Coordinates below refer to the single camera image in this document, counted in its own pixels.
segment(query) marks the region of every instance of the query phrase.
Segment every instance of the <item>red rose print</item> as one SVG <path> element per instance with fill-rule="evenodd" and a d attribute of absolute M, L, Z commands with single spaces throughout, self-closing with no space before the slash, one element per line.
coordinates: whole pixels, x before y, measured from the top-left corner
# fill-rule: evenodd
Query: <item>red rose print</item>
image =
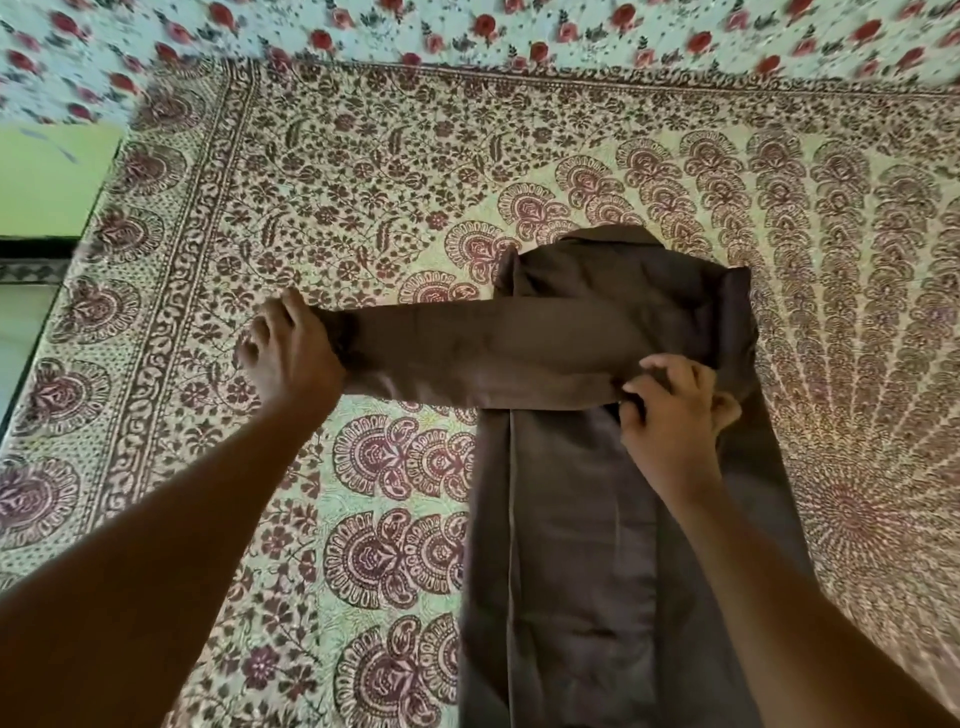
<path fill-rule="evenodd" d="M 59 30 L 61 33 L 67 33 L 70 36 L 76 36 L 80 40 L 86 40 L 87 36 L 89 35 L 89 33 L 86 31 L 82 31 L 80 26 L 77 25 L 77 21 L 65 12 L 51 12 L 50 22 L 53 23 L 54 28 Z"/>
<path fill-rule="evenodd" d="M 817 50 L 816 39 L 812 37 L 806 37 L 803 40 L 801 40 L 799 43 L 797 43 L 797 47 L 793 49 L 792 55 L 797 57 L 809 56 L 815 50 Z"/>
<path fill-rule="evenodd" d="M 222 25 L 229 29 L 235 36 L 237 35 L 237 25 L 233 20 L 233 13 L 230 12 L 230 8 L 226 5 L 223 3 L 210 3 L 207 14 L 209 14 L 210 20 L 215 24 Z"/>
<path fill-rule="evenodd" d="M 790 0 L 790 4 L 786 7 L 786 14 L 790 16 L 787 25 L 792 25 L 794 21 L 806 15 L 811 5 L 813 5 L 813 0 Z"/>
<path fill-rule="evenodd" d="M 940 39 L 937 43 L 941 48 L 949 48 L 951 45 L 960 45 L 960 28 L 956 28 Z"/>
<path fill-rule="evenodd" d="M 778 67 L 780 67 L 780 56 L 767 56 L 756 65 L 756 73 L 765 76 L 776 71 Z"/>
<path fill-rule="evenodd" d="M 18 31 L 13 34 L 13 38 L 28 51 L 40 50 L 40 44 L 33 36 L 28 36 L 26 33 L 20 33 Z"/>
<path fill-rule="evenodd" d="M 80 104 L 70 104 L 66 108 L 70 112 L 71 116 L 76 116 L 78 119 L 84 119 L 85 121 L 93 121 L 93 114 L 90 113 L 90 109 Z"/>
<path fill-rule="evenodd" d="M 34 73 L 40 75 L 40 67 L 31 61 L 29 56 L 26 56 L 19 51 L 7 51 L 7 62 L 21 71 L 26 71 L 27 73 Z"/>
<path fill-rule="evenodd" d="M 727 16 L 724 29 L 729 31 L 745 31 L 750 27 L 750 14 L 747 11 L 731 12 Z"/>
<path fill-rule="evenodd" d="M 314 31 L 310 34 L 310 45 L 320 51 L 329 51 L 333 48 L 333 38 L 327 31 Z"/>
<path fill-rule="evenodd" d="M 274 47 L 267 51 L 267 60 L 270 61 L 270 65 L 274 70 L 280 73 L 283 73 L 293 65 L 293 59 L 291 59 L 289 54 L 282 48 Z"/>
<path fill-rule="evenodd" d="M 331 17 L 333 24 L 341 30 L 353 27 L 353 18 L 350 17 L 350 11 L 346 8 L 334 8 Z"/>
<path fill-rule="evenodd" d="M 897 20 L 906 20 L 909 17 L 914 15 L 919 15 L 924 11 L 926 2 L 924 0 L 914 0 L 903 6 L 903 9 L 900 11 L 900 14 L 897 15 Z"/>
<path fill-rule="evenodd" d="M 480 37 L 491 40 L 493 34 L 496 33 L 496 20 L 493 19 L 492 15 L 478 15 L 477 19 L 473 21 L 473 32 Z"/>
<path fill-rule="evenodd" d="M 175 51 L 166 43 L 157 43 L 154 46 L 154 50 L 156 51 L 156 57 L 164 63 L 173 63 L 180 60 L 180 56 L 177 55 L 177 51 Z"/>
<path fill-rule="evenodd" d="M 865 79 L 870 76 L 875 75 L 876 70 L 880 67 L 880 61 L 877 59 L 870 59 L 859 68 L 856 69 L 856 78 Z"/>
<path fill-rule="evenodd" d="M 694 56 L 699 56 L 706 51 L 713 42 L 713 35 L 710 31 L 703 31 L 694 35 L 686 44 L 686 50 Z"/>
<path fill-rule="evenodd" d="M 630 3 L 625 3 L 613 11 L 613 15 L 610 17 L 610 22 L 615 27 L 619 28 L 622 33 L 623 31 L 630 30 L 633 27 L 635 15 L 636 8 Z"/>
<path fill-rule="evenodd" d="M 924 49 L 911 48 L 903 54 L 903 58 L 897 61 L 897 73 L 907 71 L 924 62 Z"/>
<path fill-rule="evenodd" d="M 656 60 L 657 53 L 654 49 L 644 48 L 636 52 L 634 56 L 634 68 L 646 68 L 648 65 L 653 65 Z"/>
<path fill-rule="evenodd" d="M 534 63 L 543 63 L 549 55 L 550 46 L 542 40 L 538 40 L 536 43 L 530 45 L 530 60 Z"/>
<path fill-rule="evenodd" d="M 879 20 L 868 20 L 853 31 L 851 40 L 857 43 L 866 43 L 868 40 L 873 40 L 877 32 L 879 32 L 881 25 L 882 23 Z"/>
<path fill-rule="evenodd" d="M 87 104 L 99 104 L 101 101 L 100 96 L 94 91 L 91 91 L 89 88 L 84 88 L 83 86 L 76 86 L 73 90 L 74 90 L 74 93 L 77 94 L 77 98 L 79 98 L 81 101 Z"/>
<path fill-rule="evenodd" d="M 177 43 L 192 43 L 193 36 L 190 35 L 190 31 L 184 28 L 179 23 L 166 23 L 165 25 L 167 35 L 170 36 Z"/>
<path fill-rule="evenodd" d="M 135 58 L 134 56 L 124 56 L 124 57 L 123 57 L 123 64 L 124 64 L 124 66 L 127 68 L 128 71 L 132 71 L 133 73 L 142 73 L 142 72 L 143 72 L 143 63 L 141 63 L 141 62 L 140 62 L 137 58 Z"/>
<path fill-rule="evenodd" d="M 136 86 L 133 85 L 133 81 L 130 80 L 129 76 L 124 76 L 122 73 L 111 73 L 110 85 L 119 88 L 121 91 L 136 93 Z"/>
<path fill-rule="evenodd" d="M 560 30 L 557 32 L 557 40 L 561 43 L 569 43 L 573 40 L 576 40 L 578 36 L 577 33 L 577 24 L 566 22 L 560 26 Z"/>
<path fill-rule="evenodd" d="M 444 49 L 444 37 L 431 33 L 426 38 L 426 50 L 427 53 L 440 53 Z"/>

